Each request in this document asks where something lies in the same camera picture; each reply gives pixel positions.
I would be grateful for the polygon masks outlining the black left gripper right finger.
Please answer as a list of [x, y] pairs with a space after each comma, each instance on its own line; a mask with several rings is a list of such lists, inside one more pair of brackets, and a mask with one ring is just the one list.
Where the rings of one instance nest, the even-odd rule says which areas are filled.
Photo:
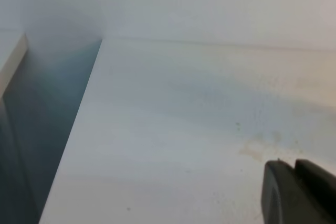
[[335, 205], [335, 176], [307, 159], [297, 159], [295, 172], [315, 199], [324, 205]]

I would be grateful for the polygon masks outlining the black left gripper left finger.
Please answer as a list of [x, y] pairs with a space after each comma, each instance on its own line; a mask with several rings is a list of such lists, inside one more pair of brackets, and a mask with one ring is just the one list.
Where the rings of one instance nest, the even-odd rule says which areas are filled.
[[335, 205], [320, 204], [284, 161], [265, 164], [261, 192], [264, 223], [335, 223]]

